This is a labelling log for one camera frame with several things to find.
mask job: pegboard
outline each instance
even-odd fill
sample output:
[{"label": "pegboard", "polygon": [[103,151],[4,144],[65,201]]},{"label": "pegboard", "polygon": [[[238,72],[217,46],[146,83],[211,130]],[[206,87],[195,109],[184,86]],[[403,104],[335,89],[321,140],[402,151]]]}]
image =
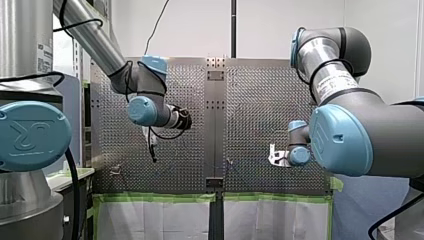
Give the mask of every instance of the pegboard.
[{"label": "pegboard", "polygon": [[128,119],[125,97],[113,93],[108,78],[92,66],[96,193],[204,193],[206,177],[215,176],[224,178],[224,191],[328,194],[329,178],[318,164],[279,168],[268,162],[269,144],[285,149],[288,123],[308,120],[313,109],[307,86],[288,61],[217,61],[169,59],[167,102],[188,108],[193,127],[181,138],[160,141],[157,163],[141,127]]},{"label": "pegboard", "polygon": [[293,168],[268,162],[271,143],[287,148],[289,122],[308,121],[313,110],[308,86],[289,62],[229,59],[225,71],[225,191],[328,194],[329,176],[316,162]]},{"label": "pegboard", "polygon": [[[160,140],[155,148],[158,161],[153,163],[141,126],[128,118],[125,96],[112,92],[107,76],[92,66],[95,192],[205,192],[205,67],[205,59],[169,60],[166,101],[188,108],[193,125],[176,140]],[[161,135],[175,136],[179,131],[165,130]]]}]

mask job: black pole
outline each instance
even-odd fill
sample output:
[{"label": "black pole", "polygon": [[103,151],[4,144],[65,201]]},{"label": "black pole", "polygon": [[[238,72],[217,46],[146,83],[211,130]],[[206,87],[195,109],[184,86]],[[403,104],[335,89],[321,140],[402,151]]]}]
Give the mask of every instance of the black pole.
[{"label": "black pole", "polygon": [[237,54],[237,0],[231,0],[231,58]]}]

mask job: green tape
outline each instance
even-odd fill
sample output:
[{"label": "green tape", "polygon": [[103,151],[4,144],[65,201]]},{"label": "green tape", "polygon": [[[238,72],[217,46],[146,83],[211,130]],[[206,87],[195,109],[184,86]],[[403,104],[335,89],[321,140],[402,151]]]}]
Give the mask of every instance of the green tape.
[{"label": "green tape", "polygon": [[225,201],[242,202],[249,201],[255,202],[260,200],[280,201],[280,202],[303,202],[303,203],[317,203],[328,204],[332,202],[331,196],[302,196],[294,194],[273,194],[273,193],[225,193]]},{"label": "green tape", "polygon": [[97,222],[100,205],[111,202],[156,202],[156,203],[209,203],[215,202],[215,194],[157,194],[157,193],[110,193],[93,196],[94,239],[97,240]]},{"label": "green tape", "polygon": [[87,219],[93,216],[94,216],[94,209],[93,208],[87,209]]},{"label": "green tape", "polygon": [[330,177],[330,187],[333,190],[337,190],[339,192],[343,191],[344,183],[342,180],[336,177]]},{"label": "green tape", "polygon": [[99,221],[99,211],[100,211],[100,204],[102,202],[100,201],[100,198],[97,198],[95,196],[93,196],[93,208],[94,208],[94,219],[93,219],[93,228],[94,228],[94,233],[93,233],[93,238],[94,240],[97,240],[97,222]]},{"label": "green tape", "polygon": [[328,240],[333,238],[333,198],[328,203],[328,224],[327,224],[327,236]]}]

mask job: white fabric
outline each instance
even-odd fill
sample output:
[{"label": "white fabric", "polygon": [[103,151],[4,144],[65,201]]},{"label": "white fabric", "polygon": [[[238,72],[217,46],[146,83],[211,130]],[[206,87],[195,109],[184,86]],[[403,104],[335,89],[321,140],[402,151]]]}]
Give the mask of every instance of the white fabric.
[{"label": "white fabric", "polygon": [[98,240],[207,240],[209,203],[100,205]]},{"label": "white fabric", "polygon": [[327,240],[328,204],[225,202],[225,239]]}]

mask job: cable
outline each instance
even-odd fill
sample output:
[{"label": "cable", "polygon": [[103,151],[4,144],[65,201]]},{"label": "cable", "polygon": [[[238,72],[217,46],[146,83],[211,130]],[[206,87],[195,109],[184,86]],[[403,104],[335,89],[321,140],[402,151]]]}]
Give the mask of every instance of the cable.
[{"label": "cable", "polygon": [[77,167],[75,166],[74,157],[71,150],[68,148],[65,152],[66,160],[68,161],[69,170],[72,178],[72,188],[74,193],[74,219],[72,222],[72,240],[78,240],[79,233],[79,218],[80,218],[80,191]]},{"label": "cable", "polygon": [[83,25],[83,24],[86,24],[86,23],[89,23],[89,22],[99,22],[100,23],[99,26],[100,27],[103,27],[103,21],[101,19],[98,19],[98,18],[93,18],[93,19],[89,19],[89,20],[86,20],[86,21],[83,21],[83,22],[74,23],[74,24],[71,24],[69,26],[65,26],[65,9],[66,9],[66,4],[67,3],[68,3],[68,0],[63,0],[62,6],[60,7],[60,11],[59,11],[59,22],[60,22],[60,25],[62,27],[61,28],[58,28],[58,29],[54,29],[53,32],[65,31],[66,34],[68,34],[68,36],[70,38],[74,39],[74,37],[72,36],[72,34],[70,34],[68,32],[68,29],[71,29],[71,28],[74,28],[74,27],[77,27],[79,25]]},{"label": "cable", "polygon": [[126,65],[129,64],[130,68],[128,69],[128,72],[125,76],[125,100],[127,100],[127,103],[130,102],[130,99],[128,98],[128,90],[131,92],[137,92],[130,88],[130,81],[132,80],[132,68],[134,66],[133,61],[127,61]]},{"label": "cable", "polygon": [[404,212],[405,210],[407,210],[408,208],[414,206],[415,204],[417,204],[418,202],[420,202],[422,199],[424,198],[424,193],[421,193],[420,195],[418,195],[417,197],[415,197],[414,199],[412,199],[411,201],[407,202],[406,204],[404,204],[403,206],[401,206],[400,208],[396,209],[395,211],[389,213],[388,215],[386,215],[385,217],[383,217],[382,219],[378,220],[376,223],[374,223],[370,229],[368,229],[368,236],[370,237],[371,240],[375,240],[374,236],[372,235],[372,233],[383,223],[385,223],[386,221],[396,217],[397,215],[401,214],[402,212]]},{"label": "cable", "polygon": [[146,54],[147,54],[147,51],[149,50],[150,40],[152,40],[153,36],[154,36],[154,35],[155,35],[155,33],[156,33],[156,29],[157,29],[157,27],[158,27],[159,21],[160,21],[160,19],[162,18],[162,15],[163,15],[163,13],[165,12],[165,9],[166,9],[166,6],[168,5],[168,3],[169,3],[169,0],[166,0],[165,5],[163,5],[162,12],[160,13],[160,15],[159,15],[159,17],[158,17],[158,20],[156,21],[155,27],[153,28],[153,32],[152,32],[152,34],[150,35],[149,39],[147,40],[146,50],[144,51],[144,55],[146,55]]},{"label": "cable", "polygon": [[300,32],[302,30],[306,30],[306,28],[304,27],[300,27],[299,29],[297,29],[296,32],[296,38],[294,40],[294,44],[295,44],[295,54],[292,56],[294,58],[294,68],[296,69],[296,73],[297,73],[297,77],[300,79],[300,81],[302,81],[304,84],[309,85],[309,83],[302,77],[302,75],[300,74],[299,71],[299,64],[297,62],[297,55],[299,54],[299,48],[298,48],[298,43],[299,43],[299,37],[300,37]]},{"label": "cable", "polygon": [[349,67],[349,70],[348,71],[350,72],[350,74],[352,74],[354,72],[354,69],[353,69],[352,64],[349,61],[347,61],[346,59],[341,59],[341,58],[340,59],[328,60],[328,61],[322,62],[320,65],[318,65],[318,67],[315,68],[315,70],[312,72],[311,77],[309,78],[309,84],[308,84],[309,85],[309,93],[311,94],[312,99],[317,104],[318,104],[318,102],[317,102],[317,100],[315,98],[314,91],[313,91],[313,89],[314,89],[314,79],[315,79],[315,76],[317,75],[317,73],[319,72],[319,70],[321,70],[323,67],[325,67],[325,66],[327,66],[329,64],[335,63],[335,62],[341,62],[341,63],[343,63],[343,65],[345,67]]},{"label": "cable", "polygon": [[161,136],[161,135],[157,134],[157,133],[153,130],[153,128],[152,128],[152,127],[149,127],[149,131],[152,131],[152,133],[153,133],[156,137],[158,137],[158,138],[160,138],[160,139],[162,139],[162,140],[174,140],[174,139],[177,139],[177,138],[181,137],[181,135],[183,135],[183,134],[184,134],[185,129],[181,130],[181,132],[180,132],[180,133],[178,133],[177,135],[175,135],[175,136],[173,136],[173,137],[164,137],[164,136]]},{"label": "cable", "polygon": [[[62,28],[65,26],[65,8],[66,8],[66,3],[68,3],[68,0],[63,0],[62,2],[62,6],[60,7],[60,11],[59,11],[59,22],[60,25],[62,26]],[[68,36],[72,39],[74,39],[74,37],[72,37],[72,35],[65,29],[66,34],[68,34]]]},{"label": "cable", "polygon": [[166,84],[162,81],[162,78],[152,69],[150,69],[149,66],[147,66],[144,62],[141,61],[137,61],[137,64],[140,66],[142,65],[143,67],[145,67],[151,74],[153,74],[162,84],[163,88],[165,89],[165,93],[168,91],[168,87],[166,86]]},{"label": "cable", "polygon": [[90,23],[90,22],[99,22],[100,23],[99,27],[103,27],[103,20],[101,20],[99,18],[93,18],[93,19],[89,19],[89,20],[86,20],[86,21],[83,21],[83,22],[74,23],[74,24],[71,24],[71,25],[68,25],[68,26],[65,26],[65,27],[53,29],[53,32],[65,31],[65,30],[68,30],[68,29],[71,29],[71,28],[74,28],[74,27],[78,27],[80,25],[84,25],[84,24]]},{"label": "cable", "polygon": [[42,74],[31,74],[31,75],[26,75],[22,77],[0,78],[0,83],[17,82],[17,81],[29,80],[34,78],[42,78],[42,77],[48,77],[48,76],[60,76],[59,80],[53,83],[53,87],[57,87],[65,79],[65,74],[61,72],[49,72],[49,73],[42,73]]},{"label": "cable", "polygon": [[149,145],[149,153],[150,156],[152,157],[153,163],[156,163],[158,161],[158,159],[156,158],[156,154],[155,154],[155,149],[153,148],[153,146],[150,144],[150,131],[152,130],[151,127],[149,127],[149,129],[147,130],[147,145]]}]

